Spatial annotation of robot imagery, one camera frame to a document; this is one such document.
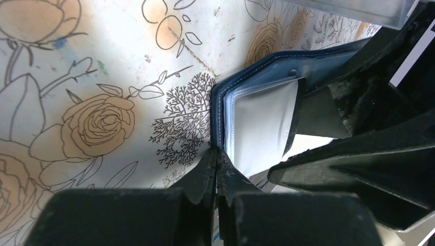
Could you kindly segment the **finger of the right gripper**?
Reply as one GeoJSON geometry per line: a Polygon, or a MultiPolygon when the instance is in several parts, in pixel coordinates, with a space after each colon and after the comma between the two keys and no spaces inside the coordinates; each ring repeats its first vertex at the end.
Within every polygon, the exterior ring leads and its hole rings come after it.
{"type": "Polygon", "coordinates": [[[434,215],[434,110],[289,157],[268,180],[304,192],[356,194],[378,223],[407,232],[434,215]]]}
{"type": "Polygon", "coordinates": [[[412,51],[434,33],[434,2],[418,3],[400,30],[381,28],[349,61],[306,95],[328,87],[353,135],[379,131],[434,108],[434,41],[416,61],[412,51]]]}

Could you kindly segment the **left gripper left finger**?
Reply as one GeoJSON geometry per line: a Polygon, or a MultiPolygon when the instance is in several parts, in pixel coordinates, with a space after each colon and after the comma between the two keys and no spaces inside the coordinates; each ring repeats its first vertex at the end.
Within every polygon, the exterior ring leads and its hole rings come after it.
{"type": "Polygon", "coordinates": [[[54,195],[26,245],[212,245],[217,150],[166,189],[54,195]]]}

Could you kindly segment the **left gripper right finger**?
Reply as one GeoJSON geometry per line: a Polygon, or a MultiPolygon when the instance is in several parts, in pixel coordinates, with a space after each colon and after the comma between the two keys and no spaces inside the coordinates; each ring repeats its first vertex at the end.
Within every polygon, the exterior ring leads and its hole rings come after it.
{"type": "Polygon", "coordinates": [[[355,195],[266,193],[225,151],[216,156],[224,245],[381,245],[371,213],[355,195]]]}

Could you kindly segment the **clear plastic card box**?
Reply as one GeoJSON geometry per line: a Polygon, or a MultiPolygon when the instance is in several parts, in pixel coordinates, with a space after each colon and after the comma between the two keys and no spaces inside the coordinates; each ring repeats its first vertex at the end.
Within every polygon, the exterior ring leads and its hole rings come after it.
{"type": "Polygon", "coordinates": [[[289,0],[290,3],[399,30],[419,0],[289,0]]]}

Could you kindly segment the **blue leather card holder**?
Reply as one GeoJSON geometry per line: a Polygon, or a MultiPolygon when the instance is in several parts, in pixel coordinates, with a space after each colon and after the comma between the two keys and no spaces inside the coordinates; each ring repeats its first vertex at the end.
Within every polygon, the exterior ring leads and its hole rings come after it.
{"type": "Polygon", "coordinates": [[[346,63],[367,39],[321,50],[272,53],[211,92],[211,140],[246,177],[291,149],[304,90],[346,63]]]}

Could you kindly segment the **floral tablecloth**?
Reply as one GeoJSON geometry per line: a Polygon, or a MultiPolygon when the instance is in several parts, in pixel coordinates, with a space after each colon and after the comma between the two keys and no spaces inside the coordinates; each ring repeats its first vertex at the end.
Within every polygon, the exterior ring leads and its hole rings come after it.
{"type": "Polygon", "coordinates": [[[378,30],[283,1],[1,1],[1,245],[55,192],[178,181],[225,77],[378,30]]]}

